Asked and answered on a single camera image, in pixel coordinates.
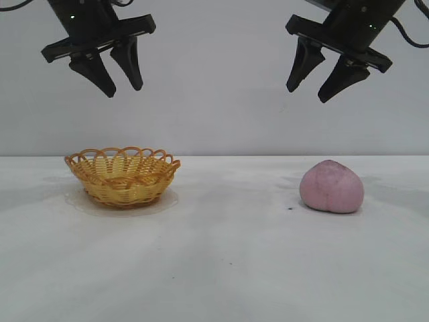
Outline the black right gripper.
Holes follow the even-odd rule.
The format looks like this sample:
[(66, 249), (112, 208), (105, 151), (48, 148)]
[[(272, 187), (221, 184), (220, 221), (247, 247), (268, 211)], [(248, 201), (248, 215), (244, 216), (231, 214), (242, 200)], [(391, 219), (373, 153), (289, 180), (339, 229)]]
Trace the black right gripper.
[(322, 103), (364, 81), (370, 75), (368, 66), (386, 72), (392, 65), (391, 60), (370, 45), (403, 4), (403, 1), (335, 1), (322, 23), (291, 16), (286, 30), (298, 36), (298, 41), (286, 83), (289, 92), (294, 92), (324, 62), (323, 48), (341, 56), (319, 89), (318, 98)]

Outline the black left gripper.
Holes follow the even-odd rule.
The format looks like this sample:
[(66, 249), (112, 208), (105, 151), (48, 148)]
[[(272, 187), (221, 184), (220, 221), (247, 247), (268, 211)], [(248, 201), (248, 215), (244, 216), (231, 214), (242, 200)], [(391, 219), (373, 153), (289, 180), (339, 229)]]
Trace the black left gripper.
[[(96, 48), (110, 48), (111, 58), (127, 76), (131, 86), (140, 91), (143, 79), (139, 67), (137, 37), (152, 34), (156, 24), (150, 14), (119, 19), (116, 7), (127, 7), (132, 1), (49, 1), (68, 37), (47, 45), (42, 56), (49, 63)], [(69, 67), (95, 86), (108, 98), (116, 86), (107, 72), (99, 53), (70, 57)]]

